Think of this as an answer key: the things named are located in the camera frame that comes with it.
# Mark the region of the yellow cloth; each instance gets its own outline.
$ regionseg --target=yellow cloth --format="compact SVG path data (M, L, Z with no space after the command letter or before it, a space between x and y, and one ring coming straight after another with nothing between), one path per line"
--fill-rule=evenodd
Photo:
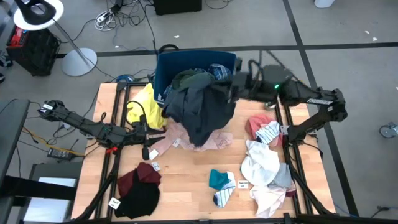
M162 108L160 108L154 99L152 84L147 84L132 100L139 102L144 107L147 123L150 128L161 129L166 125L167 120L161 115ZM139 121L139 117L142 115L141 107L137 103L129 103L127 109L130 109L127 114L127 120L130 123Z

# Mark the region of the clothing label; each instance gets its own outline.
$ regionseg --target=clothing label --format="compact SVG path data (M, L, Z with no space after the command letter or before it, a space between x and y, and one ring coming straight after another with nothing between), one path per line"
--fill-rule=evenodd
M180 145L180 142L181 142L181 139L176 139L175 141L174 141L174 143L173 143L173 146L174 147L178 147L179 145Z
M239 180L238 181L238 188L240 188L240 189L248 189L249 188L249 182L247 180Z
M155 171L159 171L160 170L160 165L158 162L152 162L152 167L155 169Z
M149 159L154 160L159 153L156 151L156 149L152 150L152 152L149 153Z
M120 201L118 200L118 199L116 199L116 198L111 198L111 200L109 201L109 203L108 203L108 205L110 206L110 207L112 207L113 209L118 209L119 208L119 205L120 205Z
M50 106L50 105L46 105L46 104L44 104L43 106L42 106L43 108L47 108L47 109L49 109L49 110L52 110L52 106Z
M327 101L327 100L318 100L318 99L308 99L307 103L315 103L315 104L323 104L323 105L329 105L332 103L332 101Z

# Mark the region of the striped sock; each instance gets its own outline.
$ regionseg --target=striped sock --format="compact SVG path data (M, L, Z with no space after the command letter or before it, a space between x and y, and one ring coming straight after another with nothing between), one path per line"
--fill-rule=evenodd
M266 127L260 128L256 131L256 136L260 138L264 144L269 144L274 138L279 135L279 123L271 121Z
M214 194L213 202L218 208L224 208L228 202L229 197L233 193L236 187L234 174L232 172L227 172L229 183L227 183L219 192Z

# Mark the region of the white lamp base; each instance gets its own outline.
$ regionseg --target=white lamp base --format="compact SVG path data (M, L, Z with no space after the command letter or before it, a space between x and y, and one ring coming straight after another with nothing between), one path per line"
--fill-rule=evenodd
M76 50L67 53L62 60L62 71L65 74L78 77L91 71L97 64L97 54L94 50L80 48L80 51L88 60L84 61Z

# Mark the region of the red cloth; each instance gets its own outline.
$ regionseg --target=red cloth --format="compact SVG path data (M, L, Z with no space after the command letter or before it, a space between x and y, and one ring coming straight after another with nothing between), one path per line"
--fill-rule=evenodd
M155 183L160 185L162 176L154 170L154 168L145 162L140 162L137 167L138 178L142 183ZM120 197L127 195L133 185L134 171L128 172L126 175L118 179L118 189Z
M256 140L256 138L257 138L256 131L258 131L261 127L263 127L264 124L267 125L271 121L275 121L275 119L270 118L264 114L254 115L248 119L244 129L250 135L252 140ZM282 145L282 134L279 134L278 143L276 145L277 146Z

